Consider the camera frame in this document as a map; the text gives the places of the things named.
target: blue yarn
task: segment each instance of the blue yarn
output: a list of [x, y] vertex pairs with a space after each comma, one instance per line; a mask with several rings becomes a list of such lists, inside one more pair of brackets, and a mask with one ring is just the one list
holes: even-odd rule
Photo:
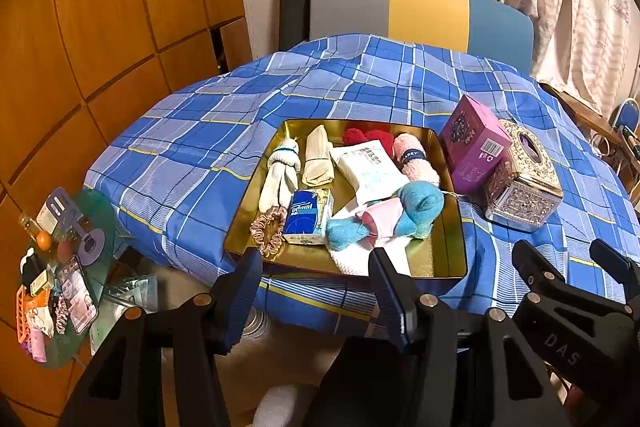
[[326, 238], [331, 250], [340, 251], [370, 235], [372, 230], [356, 216], [329, 219]]
[[[444, 207], [444, 194], [430, 182], [418, 180], [398, 190], [404, 211], [396, 224], [398, 236], [412, 235], [418, 239], [429, 237], [433, 221]], [[340, 251], [371, 234], [371, 229], [357, 217], [330, 219], [327, 224], [327, 243], [331, 250]]]
[[[433, 228], [433, 221], [440, 215], [444, 208], [444, 194], [430, 182], [418, 180], [407, 183], [398, 190], [398, 197], [402, 201], [404, 212], [396, 225], [396, 235], [413, 235], [418, 239], [429, 237]], [[404, 232], [404, 226], [408, 218], [415, 224], [415, 232]]]

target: purple box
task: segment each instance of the purple box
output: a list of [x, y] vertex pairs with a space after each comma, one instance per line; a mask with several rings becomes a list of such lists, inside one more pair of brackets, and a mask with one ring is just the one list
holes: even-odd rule
[[440, 133], [453, 188], [474, 192], [494, 171], [511, 139], [491, 110], [463, 95]]

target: tissue pack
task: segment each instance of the tissue pack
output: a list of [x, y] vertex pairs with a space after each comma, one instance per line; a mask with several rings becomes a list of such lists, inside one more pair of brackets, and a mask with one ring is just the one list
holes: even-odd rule
[[292, 245], [324, 245], [333, 210], [334, 197], [328, 188], [296, 190], [284, 224], [284, 239]]
[[460, 194], [475, 191], [511, 146], [511, 138], [491, 110], [466, 94], [447, 120], [440, 142], [453, 188]]

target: pink towel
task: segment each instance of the pink towel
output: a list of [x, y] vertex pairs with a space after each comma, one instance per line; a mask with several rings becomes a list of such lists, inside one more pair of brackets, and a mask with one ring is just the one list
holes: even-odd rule
[[374, 237], [394, 237], [396, 224], [402, 216], [402, 202], [400, 198], [380, 201], [372, 204], [356, 214], [371, 230]]

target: beige sock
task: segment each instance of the beige sock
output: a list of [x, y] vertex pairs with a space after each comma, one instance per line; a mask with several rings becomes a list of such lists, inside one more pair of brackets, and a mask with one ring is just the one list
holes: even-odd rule
[[329, 156], [333, 146], [327, 138], [324, 125], [316, 127], [307, 137], [303, 184], [308, 187], [318, 187], [334, 180], [334, 165]]
[[285, 138], [267, 160], [269, 172], [262, 186], [258, 210], [266, 212], [272, 206], [289, 208], [293, 192], [298, 190], [300, 158], [295, 140]]

